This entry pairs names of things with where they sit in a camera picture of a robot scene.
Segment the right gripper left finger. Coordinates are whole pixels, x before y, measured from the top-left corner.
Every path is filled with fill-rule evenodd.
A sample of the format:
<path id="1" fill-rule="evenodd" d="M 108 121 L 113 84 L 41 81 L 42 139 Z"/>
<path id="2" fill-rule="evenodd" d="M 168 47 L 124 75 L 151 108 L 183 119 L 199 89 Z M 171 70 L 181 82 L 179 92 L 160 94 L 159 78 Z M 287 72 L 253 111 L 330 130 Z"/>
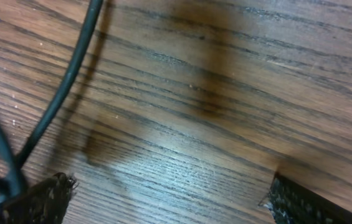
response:
<path id="1" fill-rule="evenodd" d="M 59 172 L 0 203 L 0 224 L 61 224 L 77 181 Z"/>

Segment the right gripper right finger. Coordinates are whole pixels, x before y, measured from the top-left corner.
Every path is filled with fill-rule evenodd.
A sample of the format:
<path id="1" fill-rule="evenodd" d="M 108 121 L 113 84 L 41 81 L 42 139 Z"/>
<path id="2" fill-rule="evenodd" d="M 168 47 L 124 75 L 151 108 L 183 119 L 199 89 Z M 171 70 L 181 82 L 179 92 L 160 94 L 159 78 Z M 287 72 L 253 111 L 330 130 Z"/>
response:
<path id="1" fill-rule="evenodd" d="M 352 212 L 275 174 L 264 200 L 276 224 L 352 224 Z"/>

